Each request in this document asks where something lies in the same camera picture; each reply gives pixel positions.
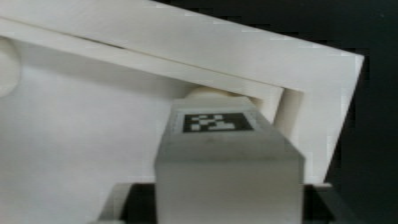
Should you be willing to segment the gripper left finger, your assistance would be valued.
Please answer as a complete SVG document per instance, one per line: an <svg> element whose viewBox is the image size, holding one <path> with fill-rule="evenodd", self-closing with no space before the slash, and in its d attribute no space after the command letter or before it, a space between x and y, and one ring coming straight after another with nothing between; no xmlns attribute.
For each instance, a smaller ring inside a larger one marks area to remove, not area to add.
<svg viewBox="0 0 398 224"><path fill-rule="evenodd" d="M152 183L116 183L99 216L86 224L157 224Z"/></svg>

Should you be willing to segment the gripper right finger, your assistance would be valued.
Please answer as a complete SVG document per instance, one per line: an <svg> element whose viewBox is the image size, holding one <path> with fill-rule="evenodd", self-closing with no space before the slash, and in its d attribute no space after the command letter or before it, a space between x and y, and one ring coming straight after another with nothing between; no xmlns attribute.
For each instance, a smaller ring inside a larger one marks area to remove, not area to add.
<svg viewBox="0 0 398 224"><path fill-rule="evenodd" d="M330 184L303 187L301 224L355 224L355 215Z"/></svg>

